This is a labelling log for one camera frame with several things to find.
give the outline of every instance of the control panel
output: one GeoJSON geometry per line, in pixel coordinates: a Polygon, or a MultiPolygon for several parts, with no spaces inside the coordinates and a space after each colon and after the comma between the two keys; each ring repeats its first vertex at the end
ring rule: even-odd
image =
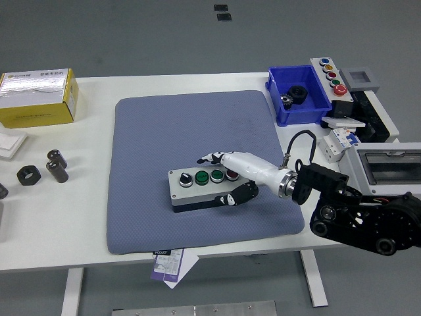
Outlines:
{"type": "Polygon", "coordinates": [[[332,58],[310,58],[310,62],[322,83],[330,103],[334,101],[354,101],[332,58]]]}
{"type": "Polygon", "coordinates": [[[168,181],[173,210],[180,212],[212,207],[216,196],[229,194],[249,179],[221,165],[211,165],[171,170],[168,181]]]}

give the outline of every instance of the black cylinder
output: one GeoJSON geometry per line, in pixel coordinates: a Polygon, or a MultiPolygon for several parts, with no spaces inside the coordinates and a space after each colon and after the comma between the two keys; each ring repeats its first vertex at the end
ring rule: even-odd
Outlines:
{"type": "Polygon", "coordinates": [[[50,160],[46,167],[58,183],[67,181],[68,174],[58,160],[50,160]]]}
{"type": "Polygon", "coordinates": [[[47,158],[50,160],[57,160],[64,169],[67,167],[67,162],[58,149],[50,150],[47,154],[47,158]]]}

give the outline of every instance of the robotic hand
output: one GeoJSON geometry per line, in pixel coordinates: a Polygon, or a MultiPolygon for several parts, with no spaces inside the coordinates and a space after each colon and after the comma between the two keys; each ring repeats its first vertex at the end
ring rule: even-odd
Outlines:
{"type": "Polygon", "coordinates": [[[226,196],[218,196],[215,201],[222,205],[239,205],[259,193],[257,186],[268,186],[273,194],[286,198],[292,194],[297,179],[297,173],[288,168],[280,169],[251,153],[210,153],[200,158],[197,163],[220,163],[228,170],[249,179],[249,182],[239,186],[226,196]]]}

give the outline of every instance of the push button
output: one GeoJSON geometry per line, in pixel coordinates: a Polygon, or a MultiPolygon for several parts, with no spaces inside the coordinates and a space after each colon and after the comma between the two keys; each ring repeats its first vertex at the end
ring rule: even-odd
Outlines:
{"type": "Polygon", "coordinates": [[[227,170],[226,171],[226,178],[229,181],[236,181],[239,178],[239,175],[238,175],[238,173],[236,173],[236,172],[234,172],[232,170],[227,170]]]}
{"type": "Polygon", "coordinates": [[[327,59],[327,58],[321,58],[321,59],[318,61],[318,63],[319,63],[319,65],[320,65],[320,66],[326,66],[329,62],[330,62],[330,61],[329,61],[329,59],[327,59]]]}
{"type": "Polygon", "coordinates": [[[328,72],[328,74],[326,75],[326,78],[327,78],[328,80],[333,80],[333,79],[336,79],[336,77],[337,77],[337,74],[336,74],[336,73],[334,73],[333,71],[328,72]]]}
{"type": "Polygon", "coordinates": [[[210,174],[210,181],[214,183],[221,183],[224,181],[224,173],[219,169],[213,170],[210,174]]]}
{"type": "Polygon", "coordinates": [[[345,95],[347,92],[348,92],[348,89],[343,84],[337,84],[336,86],[334,86],[334,93],[340,97],[342,95],[345,95]]]}
{"type": "Polygon", "coordinates": [[[197,171],[195,181],[198,185],[204,186],[209,182],[209,174],[203,170],[197,171]]]}
{"type": "Polygon", "coordinates": [[[331,65],[324,65],[323,71],[327,74],[328,72],[332,71],[334,68],[331,65]]]}
{"type": "Polygon", "coordinates": [[[333,79],[330,82],[330,86],[333,88],[334,86],[336,86],[337,84],[341,84],[341,82],[338,79],[333,79]]]}

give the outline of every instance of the red button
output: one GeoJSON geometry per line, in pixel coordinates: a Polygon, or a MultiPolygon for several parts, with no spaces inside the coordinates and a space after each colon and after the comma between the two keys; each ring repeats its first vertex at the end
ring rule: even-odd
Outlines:
{"type": "Polygon", "coordinates": [[[227,169],[227,171],[226,171],[226,178],[229,181],[235,181],[235,180],[237,180],[239,178],[239,175],[238,175],[238,173],[236,173],[236,172],[234,172],[234,171],[232,171],[230,169],[227,169]]]}
{"type": "Polygon", "coordinates": [[[336,73],[334,73],[334,72],[328,72],[328,74],[326,75],[326,78],[328,79],[328,80],[332,80],[332,79],[335,79],[336,78],[336,73]]]}
{"type": "Polygon", "coordinates": [[[342,95],[345,95],[347,92],[348,92],[348,89],[343,84],[337,84],[336,86],[334,86],[334,93],[340,97],[342,95]]]}

